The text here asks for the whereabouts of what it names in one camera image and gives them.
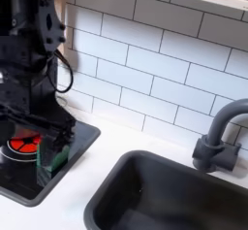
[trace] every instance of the white countertop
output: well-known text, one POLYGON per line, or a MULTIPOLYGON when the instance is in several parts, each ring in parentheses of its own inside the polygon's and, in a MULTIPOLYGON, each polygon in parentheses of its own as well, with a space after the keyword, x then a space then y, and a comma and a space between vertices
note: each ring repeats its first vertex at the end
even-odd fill
MULTIPOLYGON (((70 109, 77 119, 99 127, 101 137, 84 154, 66 177, 36 208, 25 208, 0 196, 0 227, 3 230, 85 230, 83 211, 119 157, 135 149, 149 150, 192 166, 192 150, 160 141, 151 136, 70 109)), ((214 176, 248 187, 246 161, 234 173, 214 176)))

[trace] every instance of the black faucet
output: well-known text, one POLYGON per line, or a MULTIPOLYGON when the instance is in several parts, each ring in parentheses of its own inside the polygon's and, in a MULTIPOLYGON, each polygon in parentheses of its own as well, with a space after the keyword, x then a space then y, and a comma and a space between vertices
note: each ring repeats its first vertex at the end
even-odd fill
POLYGON ((193 164, 198 170, 212 173, 217 167, 234 169, 241 146, 227 147, 221 139, 229 121, 243 114, 248 114, 248 99, 229 103, 215 116, 208 134, 198 139, 193 153, 193 164))

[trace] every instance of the kitchen sink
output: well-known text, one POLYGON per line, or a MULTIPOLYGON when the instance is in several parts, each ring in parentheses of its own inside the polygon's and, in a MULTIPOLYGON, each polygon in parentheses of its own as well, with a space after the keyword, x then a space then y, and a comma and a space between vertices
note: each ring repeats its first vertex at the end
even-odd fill
POLYGON ((247 230, 248 190, 132 151, 93 196, 84 222, 88 230, 247 230))

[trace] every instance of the tile backsplash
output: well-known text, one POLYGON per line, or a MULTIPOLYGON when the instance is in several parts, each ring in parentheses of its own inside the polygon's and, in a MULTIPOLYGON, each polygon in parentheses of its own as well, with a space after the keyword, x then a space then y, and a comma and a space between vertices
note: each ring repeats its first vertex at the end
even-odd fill
MULTIPOLYGON (((72 107, 193 148, 248 98, 247 13, 197 0, 67 0, 66 11, 72 107)), ((58 82, 69 83, 62 66, 58 82)), ((248 115, 223 140, 248 154, 248 115)))

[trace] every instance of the black cable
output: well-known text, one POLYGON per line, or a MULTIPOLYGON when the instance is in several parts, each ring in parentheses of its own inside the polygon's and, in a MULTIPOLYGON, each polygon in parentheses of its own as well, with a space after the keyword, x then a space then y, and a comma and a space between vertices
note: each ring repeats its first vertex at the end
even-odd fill
POLYGON ((60 89, 58 89, 58 88, 54 85, 54 83, 53 83, 53 81, 52 81, 52 79, 51 79, 51 77, 50 77, 50 75, 49 75, 50 66, 49 66, 48 69, 47 69, 47 77, 48 77, 48 79, 49 79, 49 81, 50 81, 50 84, 51 84, 52 87, 55 89, 55 91, 58 92, 58 93, 64 94, 64 93, 67 93, 67 92, 72 88, 72 86, 73 86, 73 84, 74 84, 74 72, 73 72, 73 69, 72 69, 70 63, 67 61, 67 59, 63 56, 63 54, 62 54, 58 49, 56 50, 56 52, 54 53, 54 55, 55 55, 58 59, 60 59, 60 61, 61 61, 65 66, 67 66, 67 68, 68 68, 68 70, 69 70, 69 72, 70 72, 71 82, 70 82, 69 86, 68 86, 65 90, 60 90, 60 89))

